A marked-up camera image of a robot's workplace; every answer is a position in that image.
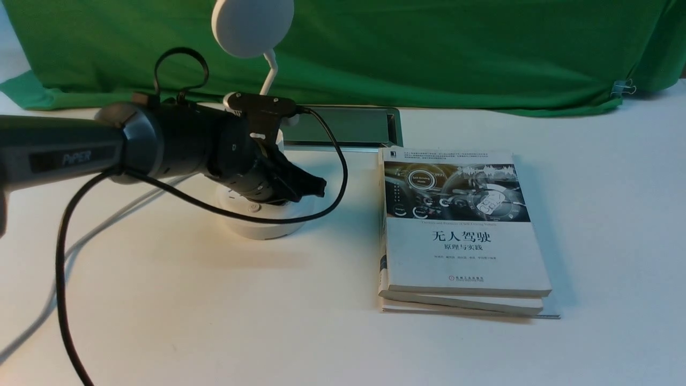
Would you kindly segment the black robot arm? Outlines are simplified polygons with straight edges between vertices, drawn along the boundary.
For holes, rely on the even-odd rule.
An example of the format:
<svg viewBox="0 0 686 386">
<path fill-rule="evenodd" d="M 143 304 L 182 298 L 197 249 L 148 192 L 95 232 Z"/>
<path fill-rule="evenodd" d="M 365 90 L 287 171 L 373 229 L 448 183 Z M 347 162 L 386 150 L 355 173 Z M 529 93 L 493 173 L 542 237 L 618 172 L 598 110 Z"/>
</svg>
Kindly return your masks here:
<svg viewBox="0 0 686 386">
<path fill-rule="evenodd" d="M 93 120 L 3 115 L 2 234 L 13 191 L 110 168 L 153 179 L 203 174 L 260 204 L 324 196 L 326 181 L 279 151 L 279 123 L 270 118 L 261 139 L 250 134 L 254 122 L 254 117 L 176 103 L 112 103 Z"/>
</svg>

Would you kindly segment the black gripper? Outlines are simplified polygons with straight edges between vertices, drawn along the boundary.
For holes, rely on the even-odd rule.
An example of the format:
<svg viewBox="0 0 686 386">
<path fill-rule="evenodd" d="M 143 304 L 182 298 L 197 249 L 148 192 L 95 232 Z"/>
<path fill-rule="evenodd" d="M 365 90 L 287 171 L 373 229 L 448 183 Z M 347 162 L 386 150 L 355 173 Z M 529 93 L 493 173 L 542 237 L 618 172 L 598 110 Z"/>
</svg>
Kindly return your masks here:
<svg viewBox="0 0 686 386">
<path fill-rule="evenodd" d="M 276 146 L 250 137 L 247 120 L 215 122 L 206 176 L 250 201 L 265 204 L 324 197 L 326 181 L 293 164 Z"/>
</svg>

